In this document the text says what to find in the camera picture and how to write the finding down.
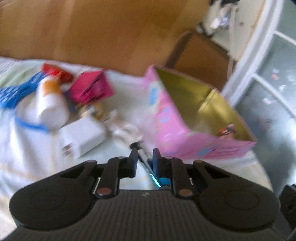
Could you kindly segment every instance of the brown wooden panel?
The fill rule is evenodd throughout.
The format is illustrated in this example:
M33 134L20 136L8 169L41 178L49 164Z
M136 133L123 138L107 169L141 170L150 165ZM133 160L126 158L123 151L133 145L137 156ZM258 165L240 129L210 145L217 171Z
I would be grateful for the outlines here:
M227 82L228 61L226 50L192 30L179 39L166 66L222 90Z
M208 0L5 0L0 55L143 75L149 65L165 64L207 8Z

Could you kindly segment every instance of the white charger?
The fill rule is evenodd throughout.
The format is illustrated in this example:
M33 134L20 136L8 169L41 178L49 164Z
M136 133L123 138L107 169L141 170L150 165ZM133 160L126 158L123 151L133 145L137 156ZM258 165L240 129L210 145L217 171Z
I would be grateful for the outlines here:
M105 140L106 128L93 117L86 116L62 127L59 134L63 154L73 154L77 159Z

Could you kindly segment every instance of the blue fabric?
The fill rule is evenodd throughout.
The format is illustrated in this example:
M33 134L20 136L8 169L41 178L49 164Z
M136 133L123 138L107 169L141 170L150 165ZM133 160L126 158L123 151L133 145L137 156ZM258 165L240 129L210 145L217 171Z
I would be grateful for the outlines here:
M0 107L14 109L21 99L36 91L39 82L45 77L46 74L38 72L26 83L0 89Z

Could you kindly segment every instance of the white bottle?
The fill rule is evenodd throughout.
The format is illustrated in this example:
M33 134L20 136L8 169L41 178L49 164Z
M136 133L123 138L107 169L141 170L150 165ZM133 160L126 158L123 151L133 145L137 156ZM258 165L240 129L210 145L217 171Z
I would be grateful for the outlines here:
M59 77L45 77L37 88L37 118L49 130L57 130L67 122L69 116Z

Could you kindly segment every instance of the open box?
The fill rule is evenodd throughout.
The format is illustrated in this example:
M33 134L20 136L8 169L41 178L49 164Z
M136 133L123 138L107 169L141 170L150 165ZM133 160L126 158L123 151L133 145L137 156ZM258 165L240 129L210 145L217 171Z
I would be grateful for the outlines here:
M177 71L150 66L145 74L149 105L162 155L183 159L236 158L256 144L240 115L214 87ZM234 139L218 133L234 124Z

